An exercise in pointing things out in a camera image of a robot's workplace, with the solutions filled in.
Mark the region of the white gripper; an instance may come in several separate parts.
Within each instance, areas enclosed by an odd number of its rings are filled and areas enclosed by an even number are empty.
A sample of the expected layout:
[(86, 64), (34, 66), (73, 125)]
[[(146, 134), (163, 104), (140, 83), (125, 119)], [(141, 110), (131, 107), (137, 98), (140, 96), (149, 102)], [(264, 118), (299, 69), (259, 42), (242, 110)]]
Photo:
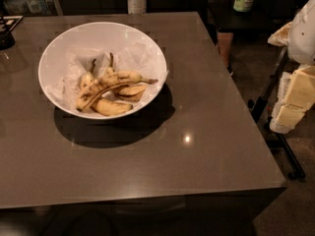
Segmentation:
[(315, 104), (315, 66), (311, 66), (315, 64), (315, 0), (308, 0), (291, 23), (271, 34), (268, 43), (287, 46), (288, 56), (301, 64), (293, 73), (283, 72), (272, 111), (270, 129), (286, 134)]

